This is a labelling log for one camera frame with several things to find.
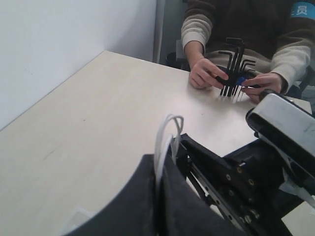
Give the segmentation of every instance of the white wall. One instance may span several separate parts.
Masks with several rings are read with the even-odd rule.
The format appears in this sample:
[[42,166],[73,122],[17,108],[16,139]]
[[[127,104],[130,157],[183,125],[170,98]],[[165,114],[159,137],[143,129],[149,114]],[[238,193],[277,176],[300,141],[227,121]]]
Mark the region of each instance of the white wall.
[[156,0],[2,0],[0,130],[104,50],[152,60]]

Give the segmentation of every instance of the black fabric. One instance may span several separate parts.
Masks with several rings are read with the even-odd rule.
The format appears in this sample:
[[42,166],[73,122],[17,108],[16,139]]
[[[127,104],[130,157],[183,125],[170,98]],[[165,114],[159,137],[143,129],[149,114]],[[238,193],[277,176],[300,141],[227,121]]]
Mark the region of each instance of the black fabric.
[[145,155],[118,196],[67,236],[156,236],[153,155]]
[[171,158],[165,161],[163,193],[168,236],[245,236],[197,197]]

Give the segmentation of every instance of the sweater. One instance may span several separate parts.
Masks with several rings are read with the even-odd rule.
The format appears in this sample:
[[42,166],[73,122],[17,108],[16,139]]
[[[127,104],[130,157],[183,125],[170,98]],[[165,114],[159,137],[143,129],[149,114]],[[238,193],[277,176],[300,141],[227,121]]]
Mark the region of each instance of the sweater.
[[227,67],[227,37],[245,43],[245,71],[277,73],[287,84],[301,79],[315,51],[315,0],[189,0],[182,26],[183,47],[198,41],[205,57]]

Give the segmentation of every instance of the tabletop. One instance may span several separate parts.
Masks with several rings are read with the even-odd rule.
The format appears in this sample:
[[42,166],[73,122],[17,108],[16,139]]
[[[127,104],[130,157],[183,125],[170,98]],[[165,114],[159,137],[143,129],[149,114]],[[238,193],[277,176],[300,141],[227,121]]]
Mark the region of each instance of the tabletop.
[[[103,52],[0,132],[0,235],[57,236],[78,207],[93,215],[154,152],[159,123],[218,155],[255,139],[246,95],[195,90],[188,73]],[[306,110],[309,103],[296,101]]]

